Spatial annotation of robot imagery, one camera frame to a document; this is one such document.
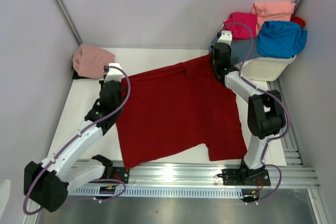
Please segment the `dark red t-shirt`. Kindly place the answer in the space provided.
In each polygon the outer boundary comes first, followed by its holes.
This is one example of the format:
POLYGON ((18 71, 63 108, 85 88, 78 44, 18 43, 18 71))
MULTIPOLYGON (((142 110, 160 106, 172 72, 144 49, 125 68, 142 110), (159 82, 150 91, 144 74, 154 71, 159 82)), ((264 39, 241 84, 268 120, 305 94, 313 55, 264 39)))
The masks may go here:
POLYGON ((135 74, 121 85, 131 89, 117 120, 126 168, 200 144, 210 161, 246 154, 236 94, 216 80, 210 55, 135 74))

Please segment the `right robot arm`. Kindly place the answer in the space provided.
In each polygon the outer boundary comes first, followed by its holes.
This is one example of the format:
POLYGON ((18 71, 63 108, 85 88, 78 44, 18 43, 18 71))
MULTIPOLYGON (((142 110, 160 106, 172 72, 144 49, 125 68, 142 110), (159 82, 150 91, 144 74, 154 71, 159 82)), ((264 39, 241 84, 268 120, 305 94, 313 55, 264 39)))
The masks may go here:
POLYGON ((270 186, 269 173, 263 163, 268 143, 286 125, 279 91, 263 91, 239 74, 230 64, 229 44, 212 46, 211 59, 217 81, 234 91, 248 105, 247 125, 251 133, 249 147, 238 169, 223 169, 217 176, 225 186, 270 186))

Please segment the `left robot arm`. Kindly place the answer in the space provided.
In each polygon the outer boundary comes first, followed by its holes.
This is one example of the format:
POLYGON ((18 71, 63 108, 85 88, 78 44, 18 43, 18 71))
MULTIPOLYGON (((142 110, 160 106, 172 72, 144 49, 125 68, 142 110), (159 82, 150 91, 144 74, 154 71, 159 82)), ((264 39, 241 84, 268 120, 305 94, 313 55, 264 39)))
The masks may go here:
POLYGON ((26 215, 39 212, 28 211, 29 200, 41 209, 54 212, 63 205, 69 193, 87 183, 125 185, 122 180, 113 178, 113 162, 100 154, 75 169, 72 166, 115 125, 130 93, 129 83, 123 88, 121 81, 102 81, 99 98, 73 137, 41 162, 31 161, 26 165, 23 188, 23 211, 26 215))

